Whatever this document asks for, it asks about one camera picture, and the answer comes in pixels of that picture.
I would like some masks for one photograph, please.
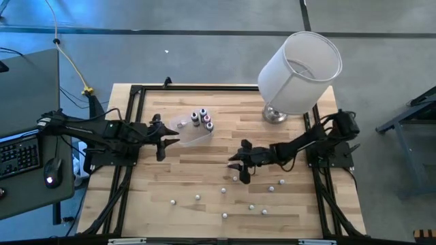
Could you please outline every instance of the clear plastic tray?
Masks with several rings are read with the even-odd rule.
[[[201,109],[203,108],[194,110],[193,112],[196,112],[198,116],[200,116]],[[211,122],[213,123],[213,116],[211,115],[209,110],[207,110],[207,112],[212,119]],[[212,138],[213,131],[215,130],[215,126],[214,126],[214,130],[209,132],[209,130],[207,130],[204,127],[203,122],[200,122],[200,126],[195,127],[191,120],[191,113],[186,115],[176,116],[175,118],[172,118],[170,121],[171,130],[178,132],[176,138],[180,139],[178,143],[184,147],[195,146],[201,142],[209,140],[210,138]],[[178,128],[177,125],[181,122],[186,122],[187,124],[184,127]]]

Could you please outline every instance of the butcher block tabletop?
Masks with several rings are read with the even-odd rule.
[[[119,108],[125,114],[131,85],[114,84],[108,110]],[[131,118],[136,117],[138,100]],[[262,120],[263,107],[257,91],[147,91],[142,123],[148,124],[154,114],[161,114],[163,123],[170,127],[172,118],[207,108],[215,129],[211,138],[198,145],[169,146],[162,162],[156,161],[155,146],[141,148],[131,176],[122,236],[322,238],[313,174],[304,151],[298,153],[291,172],[282,171],[278,165],[257,167],[250,184],[233,181],[238,172],[226,167],[243,139],[253,146],[268,147],[305,132],[302,115],[271,125]],[[322,95],[318,107],[321,117],[337,112],[332,87]],[[106,119],[118,118],[111,113]],[[78,232],[87,229],[107,204],[113,173],[114,167],[105,166],[91,176]],[[355,228],[365,233],[352,177],[343,169],[331,169],[331,175],[338,206]],[[118,209],[117,204],[111,229]],[[326,213],[333,231],[328,205]]]

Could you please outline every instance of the white lampshade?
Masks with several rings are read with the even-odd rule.
[[[281,113],[308,112],[341,73],[339,51],[325,37],[308,31],[289,36],[259,74],[266,104]]]

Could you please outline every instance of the gray floor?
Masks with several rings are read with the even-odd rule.
[[[114,29],[199,29],[300,31],[297,0],[150,0],[58,1],[64,27]],[[436,2],[426,0],[339,1],[307,0],[314,31],[404,32],[436,31]],[[43,1],[12,0],[3,24],[50,27]],[[52,34],[0,33],[0,46],[23,53],[53,48]],[[285,37],[61,35],[71,55],[101,101],[108,100],[115,82],[163,82],[170,76],[184,83],[256,83],[258,73]],[[362,213],[374,238],[412,241],[414,229],[436,229],[436,195],[400,200],[410,185],[405,159],[396,136],[380,136],[374,128],[405,110],[411,98],[435,86],[436,39],[331,39],[343,58],[343,72],[334,83],[340,108],[357,113],[362,146],[354,153]],[[0,53],[0,59],[11,54]],[[79,95],[82,85],[61,57],[61,84]],[[87,116],[65,98],[68,114]],[[431,142],[429,135],[425,140]],[[411,137],[419,142],[420,138]],[[79,194],[65,202],[75,212]],[[65,235],[53,227],[49,208],[0,221],[0,240]],[[15,223],[23,229],[12,229]]]

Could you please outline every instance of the lamp base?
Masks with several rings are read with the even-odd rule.
[[[268,105],[265,105],[264,109],[262,110],[262,116],[264,117],[264,120],[271,124],[280,124],[287,119],[287,115],[284,113],[280,113]]]

